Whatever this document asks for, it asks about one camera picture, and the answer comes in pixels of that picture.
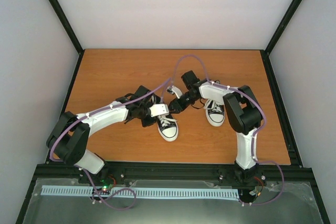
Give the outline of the black aluminium frame rail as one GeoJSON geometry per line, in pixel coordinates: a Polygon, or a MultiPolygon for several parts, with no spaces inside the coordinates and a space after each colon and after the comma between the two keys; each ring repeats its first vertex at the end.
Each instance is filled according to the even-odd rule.
{"type": "Polygon", "coordinates": [[[314,179],[311,168],[298,165],[281,166],[258,165],[251,172],[239,172],[235,165],[201,165],[201,164],[168,164],[168,163],[132,163],[109,162],[92,178],[96,183],[108,177],[113,177],[117,183],[127,180],[204,180],[233,184],[248,183],[253,177],[265,176],[267,180],[308,181],[314,179]]]}

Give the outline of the white shoelace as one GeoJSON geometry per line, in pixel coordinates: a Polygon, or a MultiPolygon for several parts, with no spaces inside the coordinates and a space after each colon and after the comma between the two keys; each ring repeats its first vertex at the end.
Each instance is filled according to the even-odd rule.
{"type": "Polygon", "coordinates": [[[222,114],[224,115],[224,107],[217,102],[208,99],[204,104],[204,109],[210,114],[222,114]]]}

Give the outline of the black right corner frame post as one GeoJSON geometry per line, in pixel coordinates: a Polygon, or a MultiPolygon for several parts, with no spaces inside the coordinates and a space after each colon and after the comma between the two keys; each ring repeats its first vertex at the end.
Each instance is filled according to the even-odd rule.
{"type": "Polygon", "coordinates": [[[290,5],[288,6],[284,16],[282,17],[279,25],[277,26],[274,34],[272,35],[266,49],[265,53],[267,56],[270,56],[271,52],[275,48],[277,42],[279,41],[281,35],[284,33],[286,27],[290,23],[292,17],[294,16],[295,12],[297,11],[298,7],[300,6],[303,0],[292,0],[290,5]]]}

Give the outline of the black corner frame post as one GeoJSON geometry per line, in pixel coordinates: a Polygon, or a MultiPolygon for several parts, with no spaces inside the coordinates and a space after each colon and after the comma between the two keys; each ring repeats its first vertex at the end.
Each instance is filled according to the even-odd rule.
{"type": "Polygon", "coordinates": [[[60,5],[58,0],[48,0],[50,5],[52,6],[55,14],[57,15],[60,23],[62,24],[68,38],[70,39],[73,47],[75,48],[77,54],[81,56],[84,52],[83,47],[81,46],[62,6],[60,5]]]}
{"type": "Polygon", "coordinates": [[[279,41],[281,35],[284,33],[286,27],[290,23],[292,17],[294,16],[295,12],[297,11],[298,7],[300,6],[303,0],[292,0],[290,5],[288,6],[284,16],[282,17],[279,25],[277,26],[274,34],[272,35],[266,49],[265,53],[267,56],[270,56],[271,52],[275,48],[277,42],[279,41]]]}

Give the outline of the black left corner frame post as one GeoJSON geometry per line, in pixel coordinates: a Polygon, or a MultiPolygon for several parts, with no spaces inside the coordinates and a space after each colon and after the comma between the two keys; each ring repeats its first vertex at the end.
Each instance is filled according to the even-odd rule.
{"type": "Polygon", "coordinates": [[[62,6],[60,5],[58,0],[48,0],[50,5],[52,6],[55,14],[57,15],[60,23],[62,24],[68,38],[70,39],[73,47],[75,48],[77,54],[81,56],[84,52],[83,47],[81,46],[62,6]]]}

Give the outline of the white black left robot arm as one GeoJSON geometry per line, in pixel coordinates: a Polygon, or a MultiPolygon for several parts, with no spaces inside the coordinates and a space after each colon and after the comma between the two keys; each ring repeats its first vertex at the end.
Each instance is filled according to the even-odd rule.
{"type": "Polygon", "coordinates": [[[97,183],[108,180],[109,170],[105,161],[87,147],[89,138],[116,123],[140,119],[144,127],[152,125],[157,115],[153,109],[160,98],[144,86],[135,93],[117,98],[99,109],[74,114],[63,113],[49,135],[46,145],[49,158],[88,171],[97,183]]]}

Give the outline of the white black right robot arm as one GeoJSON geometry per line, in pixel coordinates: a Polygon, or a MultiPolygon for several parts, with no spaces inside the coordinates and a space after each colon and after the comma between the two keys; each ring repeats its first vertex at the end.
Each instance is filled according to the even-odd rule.
{"type": "Polygon", "coordinates": [[[174,85],[167,92],[176,98],[170,102],[172,114],[184,111],[197,100],[205,99],[204,109],[213,125],[222,125],[228,119],[237,136],[237,156],[235,165],[241,172],[252,171],[257,163],[256,142],[258,131],[262,129],[265,114],[249,86],[230,87],[212,80],[200,80],[193,71],[184,73],[182,81],[187,92],[174,85]]]}

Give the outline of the black canvas sneaker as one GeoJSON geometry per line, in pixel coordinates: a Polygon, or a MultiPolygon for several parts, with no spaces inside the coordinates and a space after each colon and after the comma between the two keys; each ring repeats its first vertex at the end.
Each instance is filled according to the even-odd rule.
{"type": "Polygon", "coordinates": [[[157,117],[158,131],[164,140],[173,142],[177,139],[179,128],[177,120],[171,114],[157,117]]]}
{"type": "Polygon", "coordinates": [[[222,114],[208,114],[205,110],[206,118],[210,125],[214,127],[220,127],[225,121],[225,108],[224,108],[224,115],[222,114]]]}

